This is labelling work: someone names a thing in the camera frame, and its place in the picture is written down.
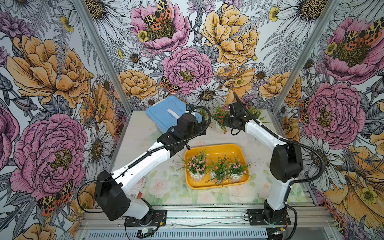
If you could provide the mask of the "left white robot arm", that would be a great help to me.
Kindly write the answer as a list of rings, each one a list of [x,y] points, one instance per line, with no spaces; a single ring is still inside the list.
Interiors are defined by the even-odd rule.
[[[170,127],[143,154],[124,167],[96,179],[94,198],[110,221],[131,217],[145,224],[152,217],[151,205],[143,199],[132,199],[129,192],[146,174],[187,147],[188,142],[205,135],[211,119],[200,122],[192,113],[184,113],[175,126]]]

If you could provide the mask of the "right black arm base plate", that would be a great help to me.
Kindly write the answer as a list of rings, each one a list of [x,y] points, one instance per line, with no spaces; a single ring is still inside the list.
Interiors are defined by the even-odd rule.
[[[272,211],[269,209],[248,209],[244,220],[251,226],[289,226],[290,217],[286,209]]]

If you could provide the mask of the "green grass potted plant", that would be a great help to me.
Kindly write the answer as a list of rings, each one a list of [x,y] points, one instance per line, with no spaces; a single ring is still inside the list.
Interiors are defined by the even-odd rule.
[[[256,119],[263,119],[263,117],[261,117],[262,110],[256,109],[254,106],[248,106],[247,109],[251,113],[251,115]]]

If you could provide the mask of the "pink flower potted plant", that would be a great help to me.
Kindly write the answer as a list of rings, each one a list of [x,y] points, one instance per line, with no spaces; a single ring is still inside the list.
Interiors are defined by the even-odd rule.
[[[240,158],[234,155],[233,159],[230,159],[228,168],[227,168],[227,177],[229,183],[238,183],[241,181],[243,176],[249,175],[249,167],[251,164],[246,162],[241,162]]]

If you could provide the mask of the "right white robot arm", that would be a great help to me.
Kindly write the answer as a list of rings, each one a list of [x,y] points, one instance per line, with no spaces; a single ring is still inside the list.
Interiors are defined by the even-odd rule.
[[[274,180],[262,211],[263,220],[272,225],[286,216],[287,200],[294,184],[312,182],[323,175],[324,159],[313,147],[287,140],[274,133],[250,113],[236,94],[234,96],[236,101],[229,105],[230,113],[225,116],[224,125],[232,131],[244,131],[272,152],[270,172]],[[302,149],[315,154],[320,166],[314,176],[301,180],[299,175],[304,170]]]

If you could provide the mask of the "orange flower potted plant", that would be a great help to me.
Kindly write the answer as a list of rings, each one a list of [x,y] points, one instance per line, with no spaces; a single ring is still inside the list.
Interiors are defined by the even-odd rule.
[[[215,185],[224,184],[229,177],[229,165],[230,157],[226,154],[211,160],[211,164],[209,166],[210,178],[206,181],[206,183],[214,183]]]

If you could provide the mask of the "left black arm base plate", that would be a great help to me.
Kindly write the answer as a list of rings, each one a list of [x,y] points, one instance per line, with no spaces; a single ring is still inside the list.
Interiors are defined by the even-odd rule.
[[[141,220],[126,217],[125,227],[164,227],[167,221],[167,210],[150,210]]]

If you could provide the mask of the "large pink potted gypsophila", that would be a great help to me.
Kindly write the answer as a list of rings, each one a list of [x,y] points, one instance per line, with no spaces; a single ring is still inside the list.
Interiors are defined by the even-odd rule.
[[[182,164],[180,169],[186,170],[194,182],[201,182],[210,168],[207,160],[207,148],[198,149],[196,153],[186,156]]]

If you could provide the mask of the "red flower potted plant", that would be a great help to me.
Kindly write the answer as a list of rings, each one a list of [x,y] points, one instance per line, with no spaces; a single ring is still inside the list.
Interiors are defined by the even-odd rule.
[[[210,110],[210,113],[211,121],[209,129],[220,134],[226,134],[228,130],[227,127],[224,126],[224,121],[228,111],[223,110],[221,107],[217,107],[215,110]]]

